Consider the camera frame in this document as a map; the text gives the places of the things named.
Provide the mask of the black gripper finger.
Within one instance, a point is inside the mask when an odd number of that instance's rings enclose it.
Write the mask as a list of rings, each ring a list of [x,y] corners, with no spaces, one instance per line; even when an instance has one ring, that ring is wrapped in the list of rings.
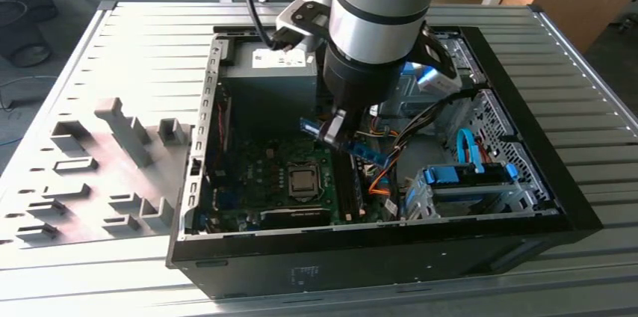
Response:
[[[327,143],[333,149],[344,149],[347,144],[347,111],[337,109],[332,113],[332,117],[324,122],[320,129],[320,140]]]

